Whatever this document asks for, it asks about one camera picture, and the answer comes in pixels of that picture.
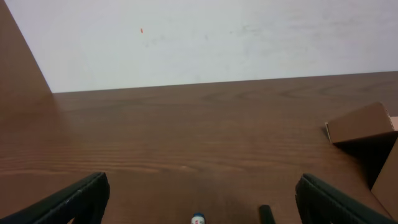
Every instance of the cardboard panel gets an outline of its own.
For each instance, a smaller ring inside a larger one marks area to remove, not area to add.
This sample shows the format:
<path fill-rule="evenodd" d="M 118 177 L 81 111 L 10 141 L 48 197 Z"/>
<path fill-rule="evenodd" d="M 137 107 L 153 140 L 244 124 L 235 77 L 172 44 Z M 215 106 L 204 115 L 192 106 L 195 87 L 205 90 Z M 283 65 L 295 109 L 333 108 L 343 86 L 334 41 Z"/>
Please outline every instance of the cardboard panel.
<path fill-rule="evenodd" d="M 50 94 L 6 3 L 0 0 L 0 122 Z"/>
<path fill-rule="evenodd" d="M 394 130 L 398 131 L 398 117 L 390 117 Z"/>
<path fill-rule="evenodd" d="M 333 119 L 326 126 L 332 143 L 367 138 L 394 131 L 390 117 L 380 102 Z"/>
<path fill-rule="evenodd" d="M 373 185 L 372 193 L 381 202 L 391 217 L 398 220 L 398 140 Z"/>

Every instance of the white wall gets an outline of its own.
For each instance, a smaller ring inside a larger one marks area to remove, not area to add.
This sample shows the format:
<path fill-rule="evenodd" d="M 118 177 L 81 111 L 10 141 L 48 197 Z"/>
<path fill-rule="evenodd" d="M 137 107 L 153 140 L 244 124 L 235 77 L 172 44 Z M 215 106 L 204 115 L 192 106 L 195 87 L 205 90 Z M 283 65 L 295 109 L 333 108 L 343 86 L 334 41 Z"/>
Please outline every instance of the white wall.
<path fill-rule="evenodd" d="M 397 0 L 6 3 L 55 93 L 398 70 Z"/>

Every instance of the cardboard box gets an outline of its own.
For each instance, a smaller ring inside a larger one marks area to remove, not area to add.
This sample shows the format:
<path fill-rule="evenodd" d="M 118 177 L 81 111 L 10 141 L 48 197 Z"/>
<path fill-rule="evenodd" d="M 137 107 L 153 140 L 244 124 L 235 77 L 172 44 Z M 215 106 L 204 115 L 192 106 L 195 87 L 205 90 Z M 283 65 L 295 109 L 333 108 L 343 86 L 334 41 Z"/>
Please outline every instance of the cardboard box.
<path fill-rule="evenodd" d="M 377 102 L 327 122 L 326 130 L 332 144 L 375 165 L 371 191 L 398 220 L 398 117 Z"/>

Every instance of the wooden board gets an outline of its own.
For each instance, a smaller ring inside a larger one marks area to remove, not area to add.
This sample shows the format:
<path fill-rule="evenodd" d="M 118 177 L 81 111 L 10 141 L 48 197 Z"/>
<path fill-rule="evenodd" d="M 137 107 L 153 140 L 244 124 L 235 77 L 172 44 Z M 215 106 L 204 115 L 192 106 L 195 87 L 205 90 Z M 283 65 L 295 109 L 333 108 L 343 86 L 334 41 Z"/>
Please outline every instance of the wooden board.
<path fill-rule="evenodd" d="M 387 215 L 323 128 L 397 95 L 397 72 L 54 94 L 0 127 L 0 217 L 97 170 L 103 223 L 259 223 L 261 204 L 300 223 L 303 172 Z"/>

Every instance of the wooden table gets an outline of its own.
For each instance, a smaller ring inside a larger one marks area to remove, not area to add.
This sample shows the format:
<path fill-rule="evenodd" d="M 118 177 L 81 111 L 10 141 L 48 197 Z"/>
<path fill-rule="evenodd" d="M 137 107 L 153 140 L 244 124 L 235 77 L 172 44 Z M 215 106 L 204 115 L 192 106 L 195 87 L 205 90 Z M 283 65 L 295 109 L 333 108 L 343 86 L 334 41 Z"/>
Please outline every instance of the wooden table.
<path fill-rule="evenodd" d="M 398 72 L 54 94 L 1 124 L 0 217 L 99 170 L 103 223 L 300 223 L 303 172 L 387 215 L 323 127 L 397 96 Z"/>

